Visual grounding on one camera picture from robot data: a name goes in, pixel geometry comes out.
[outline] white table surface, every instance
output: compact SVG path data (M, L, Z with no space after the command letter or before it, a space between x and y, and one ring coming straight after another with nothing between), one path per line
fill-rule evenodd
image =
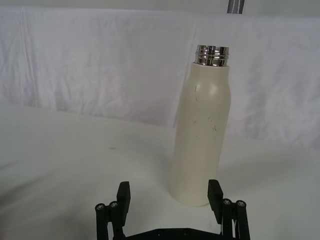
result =
M94 206L130 181L124 231L219 232L210 206L168 193L174 129L0 104L0 239L94 240ZM320 152L226 137L224 196L247 202L253 240L319 239Z

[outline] scuff mark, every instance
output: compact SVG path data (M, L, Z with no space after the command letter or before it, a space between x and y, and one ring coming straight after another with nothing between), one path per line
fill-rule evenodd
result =
M197 97L197 85L195 85L194 95L195 95L195 100L198 101L198 97Z

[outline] white backdrop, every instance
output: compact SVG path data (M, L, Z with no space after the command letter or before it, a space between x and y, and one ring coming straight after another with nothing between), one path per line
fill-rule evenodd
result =
M320 148L320 18L0 7L0 102L173 126L197 44L230 47L227 133Z

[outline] stainless steel bottle neck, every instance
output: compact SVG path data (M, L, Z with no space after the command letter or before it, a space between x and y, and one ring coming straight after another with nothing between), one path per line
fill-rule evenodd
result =
M194 63L205 66L225 67L227 66L228 58L228 47L198 45Z

